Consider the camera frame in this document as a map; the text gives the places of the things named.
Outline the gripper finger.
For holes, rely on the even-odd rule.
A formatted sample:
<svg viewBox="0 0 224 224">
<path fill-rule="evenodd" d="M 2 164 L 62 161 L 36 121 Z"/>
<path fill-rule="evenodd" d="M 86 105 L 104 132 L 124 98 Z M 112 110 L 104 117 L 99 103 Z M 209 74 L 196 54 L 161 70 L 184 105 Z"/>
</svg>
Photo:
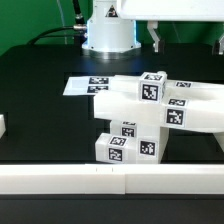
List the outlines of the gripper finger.
<svg viewBox="0 0 224 224">
<path fill-rule="evenodd" d="M 153 43 L 154 52 L 155 53 L 163 53 L 165 42 L 160 37 L 160 35 L 158 33 L 158 22 L 157 21 L 149 21 L 147 23 L 147 29 L 154 41 L 154 43 Z"/>
<path fill-rule="evenodd" d="M 224 55 L 224 34 L 215 41 L 213 46 L 214 55 Z"/>
</svg>

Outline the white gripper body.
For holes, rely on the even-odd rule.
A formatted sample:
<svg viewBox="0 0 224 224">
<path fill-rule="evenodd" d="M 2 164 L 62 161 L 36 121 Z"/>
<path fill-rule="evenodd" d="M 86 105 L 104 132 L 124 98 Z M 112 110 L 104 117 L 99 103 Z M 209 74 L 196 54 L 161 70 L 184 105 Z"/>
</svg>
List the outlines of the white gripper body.
<svg viewBox="0 0 224 224">
<path fill-rule="evenodd" d="M 117 0 L 123 19 L 224 22 L 224 0 Z"/>
</svg>

